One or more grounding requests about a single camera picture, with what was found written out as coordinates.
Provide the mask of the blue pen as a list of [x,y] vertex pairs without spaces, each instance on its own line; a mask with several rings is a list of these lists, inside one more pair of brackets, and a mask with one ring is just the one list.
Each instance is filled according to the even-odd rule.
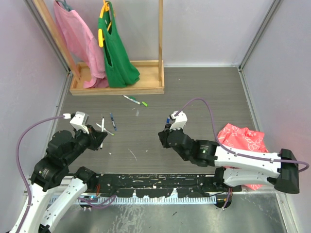
[[116,127],[116,124],[115,124],[115,121],[114,121],[114,118],[113,118],[113,114],[109,113],[109,115],[110,115],[110,119],[111,119],[111,122],[112,122],[112,126],[114,128],[114,131],[117,131],[117,127]]

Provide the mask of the black white marker pen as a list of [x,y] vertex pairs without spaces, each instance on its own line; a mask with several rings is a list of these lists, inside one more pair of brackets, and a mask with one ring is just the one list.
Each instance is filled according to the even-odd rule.
[[[101,121],[101,132],[104,132],[104,117],[102,117],[102,121]],[[100,149],[103,149],[103,141],[100,144]]]

